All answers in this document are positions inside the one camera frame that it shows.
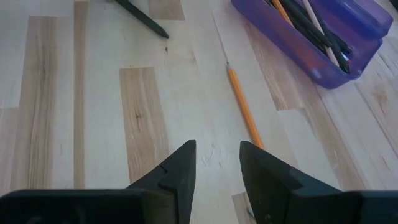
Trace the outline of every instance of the black pen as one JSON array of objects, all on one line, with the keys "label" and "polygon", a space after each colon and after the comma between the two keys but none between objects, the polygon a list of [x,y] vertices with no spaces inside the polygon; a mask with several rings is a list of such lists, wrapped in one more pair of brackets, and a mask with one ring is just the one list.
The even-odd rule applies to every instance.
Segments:
[{"label": "black pen", "polygon": [[317,49],[319,51],[321,51],[322,53],[324,53],[327,56],[326,50],[322,44],[322,42],[315,37],[313,34],[311,34],[308,29],[304,28],[301,23],[297,22],[297,20],[292,17],[290,14],[288,14],[290,17],[290,20],[293,23],[293,26],[304,36],[306,37],[314,46],[317,47]]},{"label": "black pen", "polygon": [[330,30],[326,27],[322,17],[319,15],[318,11],[314,7],[312,9],[313,9],[313,12],[314,12],[315,16],[318,19],[319,24],[322,27],[323,32],[325,33],[326,37],[329,38],[329,40],[331,42],[331,47],[330,48],[333,51],[333,53],[335,54],[337,62],[339,64],[340,68],[344,72],[349,74],[350,73],[349,66],[348,66],[348,63],[347,63],[346,59],[343,56],[343,53],[341,52],[340,46],[337,44],[337,41],[335,40],[335,38],[333,38],[331,36]]},{"label": "black pen", "polygon": [[138,20],[140,20],[143,24],[145,24],[148,28],[153,30],[156,34],[166,39],[169,38],[169,35],[160,25],[158,25],[150,17],[141,12],[141,10],[139,10],[136,6],[131,4],[129,0],[115,0],[115,1],[119,3],[119,5],[121,5],[123,8],[125,8],[127,11],[129,11]]},{"label": "black pen", "polygon": [[[291,0],[291,3],[298,9],[302,14],[305,15],[305,17],[309,18],[307,10],[305,10],[298,2]],[[335,33],[330,32],[331,36],[337,41],[337,44],[340,46],[340,49],[342,52],[346,54],[350,54],[352,50],[349,48],[347,43],[343,41],[339,36],[337,36]]]},{"label": "black pen", "polygon": [[280,0],[280,2],[284,5],[285,9],[288,10],[296,20],[303,24],[306,28],[311,30],[311,32],[322,41],[323,45],[327,47],[331,47],[330,41],[322,34],[313,23],[305,17],[304,14],[300,12],[291,2],[290,0]]}]

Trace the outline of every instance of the wooden floor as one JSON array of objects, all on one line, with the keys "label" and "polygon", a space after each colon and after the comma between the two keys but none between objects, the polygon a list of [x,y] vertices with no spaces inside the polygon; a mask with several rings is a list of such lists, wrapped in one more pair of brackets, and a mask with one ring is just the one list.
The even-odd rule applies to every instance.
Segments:
[{"label": "wooden floor", "polygon": [[124,188],[196,139],[191,222],[254,223],[227,59],[267,151],[342,190],[398,189],[398,22],[328,91],[229,0],[133,2],[171,38],[107,0],[0,2],[0,195]]}]

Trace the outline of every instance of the white pencil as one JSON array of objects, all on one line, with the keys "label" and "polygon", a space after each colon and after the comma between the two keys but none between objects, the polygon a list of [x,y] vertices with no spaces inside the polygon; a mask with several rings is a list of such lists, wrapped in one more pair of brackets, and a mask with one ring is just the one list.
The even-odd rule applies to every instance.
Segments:
[{"label": "white pencil", "polygon": [[[312,23],[315,25],[315,27],[318,28],[318,30],[320,32],[322,32],[322,34],[325,34],[323,29],[322,29],[322,27],[321,27],[321,24],[319,24],[319,21],[318,21],[317,17],[315,16],[315,13],[313,12],[313,9],[312,9],[312,6],[311,6],[310,2],[308,0],[303,0],[303,3],[304,3],[304,6],[305,6],[305,8],[306,8],[306,10],[308,12],[308,15],[310,16],[310,19],[311,19]],[[331,50],[330,47],[326,48],[326,52],[327,52],[330,60],[335,65],[339,66],[339,64],[337,62],[337,58],[336,58],[335,54],[333,53],[333,51]]]}]

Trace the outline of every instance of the yellow pencil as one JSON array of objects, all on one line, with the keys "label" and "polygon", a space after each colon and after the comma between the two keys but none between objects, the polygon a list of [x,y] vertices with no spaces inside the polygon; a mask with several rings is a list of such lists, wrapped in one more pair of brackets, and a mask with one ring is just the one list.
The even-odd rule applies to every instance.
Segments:
[{"label": "yellow pencil", "polygon": [[243,118],[248,126],[250,137],[256,146],[264,149],[259,131],[257,130],[253,116],[249,109],[249,105],[244,97],[242,87],[239,84],[238,77],[236,76],[235,71],[229,66],[229,63],[226,64],[226,69],[228,71],[229,80],[231,81],[236,98],[238,99],[239,106],[241,107]]}]

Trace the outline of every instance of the plastic case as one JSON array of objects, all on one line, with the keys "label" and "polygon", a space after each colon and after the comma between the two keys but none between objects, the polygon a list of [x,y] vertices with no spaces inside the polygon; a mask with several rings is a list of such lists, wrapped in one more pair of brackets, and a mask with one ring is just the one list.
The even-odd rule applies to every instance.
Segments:
[{"label": "plastic case", "polygon": [[343,72],[264,0],[231,0],[233,6],[317,84],[337,88],[361,76],[392,25],[392,17],[373,0],[312,0],[325,24],[353,51],[351,74]]}]

